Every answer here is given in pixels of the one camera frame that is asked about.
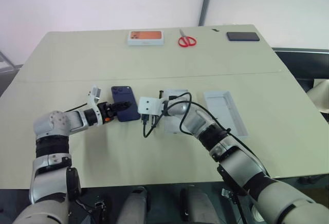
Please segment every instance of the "black connector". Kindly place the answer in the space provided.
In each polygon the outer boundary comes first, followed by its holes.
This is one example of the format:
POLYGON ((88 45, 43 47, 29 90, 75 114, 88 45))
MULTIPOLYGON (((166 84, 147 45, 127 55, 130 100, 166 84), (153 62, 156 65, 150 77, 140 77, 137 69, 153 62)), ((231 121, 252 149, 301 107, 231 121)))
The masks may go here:
POLYGON ((150 115, 142 115, 143 125, 146 125, 149 121, 150 115))

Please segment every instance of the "black smartphone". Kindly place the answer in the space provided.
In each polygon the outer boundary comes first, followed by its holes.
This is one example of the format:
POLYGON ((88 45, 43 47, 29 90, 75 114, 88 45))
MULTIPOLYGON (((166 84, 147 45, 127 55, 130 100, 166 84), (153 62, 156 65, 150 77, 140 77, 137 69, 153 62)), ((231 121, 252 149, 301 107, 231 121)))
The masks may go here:
POLYGON ((137 103, 133 90, 130 86, 112 86, 112 97, 114 102, 131 102, 131 106, 117 113, 120 122, 139 120, 140 114, 137 112, 137 103))
POLYGON ((259 41, 255 32, 227 32, 226 34, 230 41, 259 41))

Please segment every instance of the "beige table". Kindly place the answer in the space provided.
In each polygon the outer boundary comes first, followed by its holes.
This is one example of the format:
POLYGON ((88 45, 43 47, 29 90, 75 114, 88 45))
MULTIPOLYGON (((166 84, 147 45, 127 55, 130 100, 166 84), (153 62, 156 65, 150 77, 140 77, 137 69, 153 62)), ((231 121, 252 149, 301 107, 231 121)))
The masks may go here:
MULTIPOLYGON (((329 127, 266 42, 262 39, 259 43, 246 43, 252 50, 245 43, 238 42, 232 43, 234 46, 222 47, 221 43, 226 44, 220 36, 225 36, 224 32, 255 31, 254 27, 186 28, 184 31, 192 36, 199 33, 198 45, 190 48, 195 54, 191 54, 190 49, 177 47, 174 41, 177 36, 173 31, 178 30, 168 29, 168 35, 164 30, 166 44, 156 46, 158 52, 152 47, 128 47, 128 51, 134 50, 132 54, 139 62, 134 68, 128 65, 132 59, 127 58, 123 49, 118 49, 127 47, 124 40, 119 43, 112 40, 113 36, 124 38, 126 31, 54 32, 46 35, 0 98, 0 188, 29 187, 35 157, 33 120, 51 110, 67 110, 85 102, 86 93, 93 84, 102 89, 101 101, 110 102, 111 86, 114 85, 130 85, 136 99, 140 96, 156 97, 160 89, 187 88, 194 100, 201 104, 204 104, 204 91, 229 90, 249 131, 244 142, 259 156, 272 177, 329 171, 329 127), (219 29, 222 34, 211 28, 219 29), (209 39, 201 35, 208 31, 218 35, 218 46, 204 50, 209 39), (88 39, 89 44, 95 45, 100 42, 100 34, 106 35, 115 45, 104 47, 103 43, 88 53, 98 57, 93 60, 83 58, 78 44, 86 53, 85 41, 88 39), (75 50, 63 42, 75 42, 75 50), (105 63, 105 52, 111 52, 108 48, 117 48, 116 52, 121 53, 111 54, 105 63), (152 57, 147 48, 158 58, 152 57), (185 68, 176 56, 184 55, 182 50, 189 54, 189 58, 183 59, 185 68), (175 54, 168 62, 176 64, 160 64, 159 61, 165 61, 163 55, 170 55, 170 51, 175 54), (72 63, 77 58, 81 60, 79 70, 72 63), (156 61, 158 66, 163 66, 159 72, 156 65, 152 65, 156 61), (145 65, 150 63, 148 71, 140 66, 143 62, 145 65), (73 72, 69 74, 64 66, 72 67, 73 72), (99 76, 95 66, 102 66, 99 76), (106 66, 112 69, 107 75, 106 66), (181 71, 176 71, 175 67, 181 67, 181 71), (90 74, 78 74, 79 71, 88 73, 88 70, 90 74)), ((217 164, 197 140, 185 135, 165 134, 161 126, 145 139, 140 121, 114 121, 72 135, 70 152, 83 187, 222 180, 216 171, 217 164)))

